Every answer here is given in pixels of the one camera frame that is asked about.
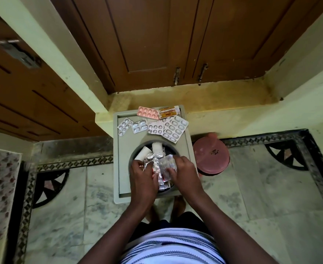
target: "striped shirt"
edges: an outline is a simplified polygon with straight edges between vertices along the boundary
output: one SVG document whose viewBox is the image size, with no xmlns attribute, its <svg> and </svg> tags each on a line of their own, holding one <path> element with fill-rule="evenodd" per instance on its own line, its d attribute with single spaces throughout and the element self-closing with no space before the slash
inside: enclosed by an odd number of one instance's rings
<svg viewBox="0 0 323 264">
<path fill-rule="evenodd" d="M 190 229 L 165 228 L 128 243 L 120 263 L 225 264 L 225 261 L 212 236 Z"/>
</svg>

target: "metal latch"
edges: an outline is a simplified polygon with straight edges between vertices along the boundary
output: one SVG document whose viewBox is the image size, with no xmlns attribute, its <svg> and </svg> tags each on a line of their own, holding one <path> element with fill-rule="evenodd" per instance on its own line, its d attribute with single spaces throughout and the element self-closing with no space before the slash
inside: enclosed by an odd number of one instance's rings
<svg viewBox="0 0 323 264">
<path fill-rule="evenodd" d="M 0 48 L 8 53 L 11 57 L 19 60 L 29 69 L 40 68 L 40 59 L 35 59 L 34 57 L 29 56 L 28 53 L 25 53 L 12 45 L 19 42 L 21 42 L 19 39 L 0 40 Z"/>
<path fill-rule="evenodd" d="M 203 79 L 203 75 L 204 75 L 204 71 L 206 71 L 208 69 L 208 64 L 205 63 L 203 66 L 202 66 L 202 70 L 200 71 L 200 75 L 198 77 L 198 81 L 199 83 L 201 83 L 202 79 Z"/>
<path fill-rule="evenodd" d="M 175 74 L 174 74 L 174 83 L 175 83 L 175 85 L 177 85 L 177 83 L 179 82 L 180 73 L 181 73 L 181 68 L 177 67 L 176 71 L 175 71 Z"/>
</svg>

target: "bare foot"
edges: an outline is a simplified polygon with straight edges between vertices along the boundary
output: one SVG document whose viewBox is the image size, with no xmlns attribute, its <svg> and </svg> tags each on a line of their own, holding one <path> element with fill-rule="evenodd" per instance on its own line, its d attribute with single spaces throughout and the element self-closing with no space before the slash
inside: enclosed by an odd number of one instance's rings
<svg viewBox="0 0 323 264">
<path fill-rule="evenodd" d="M 156 222 L 156 221 L 159 221 L 159 215 L 158 213 L 156 212 L 155 210 L 155 206 L 153 205 L 150 210 L 147 212 L 146 214 L 146 220 L 149 221 L 149 223 L 151 222 Z"/>
<path fill-rule="evenodd" d="M 181 216 L 181 214 L 185 212 L 185 209 L 186 201 L 184 200 L 182 195 L 175 196 L 170 222 L 173 222 L 177 217 Z"/>
</svg>

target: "round pink lid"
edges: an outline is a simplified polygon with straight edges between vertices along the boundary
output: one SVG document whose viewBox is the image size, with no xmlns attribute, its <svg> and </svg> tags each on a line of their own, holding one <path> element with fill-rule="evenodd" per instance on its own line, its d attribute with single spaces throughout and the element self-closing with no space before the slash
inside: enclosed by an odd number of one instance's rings
<svg viewBox="0 0 323 264">
<path fill-rule="evenodd" d="M 193 151 L 197 168 L 204 173 L 218 174 L 229 165 L 229 150 L 214 133 L 197 140 L 193 145 Z"/>
</svg>

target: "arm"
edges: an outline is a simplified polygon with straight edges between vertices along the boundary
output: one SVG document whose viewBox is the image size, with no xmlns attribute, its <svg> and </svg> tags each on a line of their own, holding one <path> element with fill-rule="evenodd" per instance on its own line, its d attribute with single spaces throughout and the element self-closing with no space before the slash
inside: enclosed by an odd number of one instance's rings
<svg viewBox="0 0 323 264">
<path fill-rule="evenodd" d="M 222 212 L 203 190 L 194 164 L 186 157 L 174 157 L 177 173 L 168 169 L 173 182 L 212 233 L 229 264 L 277 262 L 244 230 Z"/>
<path fill-rule="evenodd" d="M 153 177 L 153 163 L 144 171 L 141 161 L 130 167 L 131 203 L 119 220 L 80 260 L 79 264 L 116 263 L 137 225 L 153 205 L 159 190 L 158 177 Z"/>
</svg>

